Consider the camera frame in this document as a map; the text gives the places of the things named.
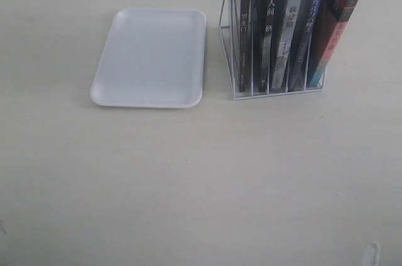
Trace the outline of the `blue moon cover book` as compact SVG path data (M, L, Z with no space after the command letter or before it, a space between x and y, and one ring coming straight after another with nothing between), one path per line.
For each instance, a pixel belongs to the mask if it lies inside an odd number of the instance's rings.
M289 63L288 90L294 91L308 54L313 27L318 14L321 0L301 0L295 32L291 44Z

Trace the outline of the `dark brown spine book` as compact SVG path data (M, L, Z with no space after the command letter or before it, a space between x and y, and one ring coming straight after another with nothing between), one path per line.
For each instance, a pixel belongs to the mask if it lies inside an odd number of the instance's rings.
M249 5L250 0L233 0L234 48L238 91L246 92L249 81Z

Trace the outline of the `grey white spine book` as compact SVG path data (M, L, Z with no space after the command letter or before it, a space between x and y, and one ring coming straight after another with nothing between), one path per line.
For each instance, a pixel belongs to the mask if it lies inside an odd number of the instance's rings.
M273 63L270 73L270 91L280 92L285 79L286 65L301 0L274 0Z

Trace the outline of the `black spine book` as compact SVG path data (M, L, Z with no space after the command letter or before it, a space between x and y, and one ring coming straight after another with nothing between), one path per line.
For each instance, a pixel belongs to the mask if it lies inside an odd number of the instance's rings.
M268 88L274 12L274 0L254 0L254 80L259 93Z

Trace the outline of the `red cover book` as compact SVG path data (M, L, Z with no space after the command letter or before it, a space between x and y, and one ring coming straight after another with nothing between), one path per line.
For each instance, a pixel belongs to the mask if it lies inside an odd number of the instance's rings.
M317 87L359 0L321 0L312 33L307 87Z

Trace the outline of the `white plastic tray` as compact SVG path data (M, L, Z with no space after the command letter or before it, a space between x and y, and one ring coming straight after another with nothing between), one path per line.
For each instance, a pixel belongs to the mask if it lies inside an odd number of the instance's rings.
M99 106L182 109L203 95L206 15L126 8L113 17L90 88Z

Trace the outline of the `white object bottom edge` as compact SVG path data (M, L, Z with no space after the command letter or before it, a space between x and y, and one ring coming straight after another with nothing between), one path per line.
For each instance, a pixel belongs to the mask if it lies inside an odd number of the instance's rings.
M381 247L378 242L372 242L363 250L362 266L380 266Z

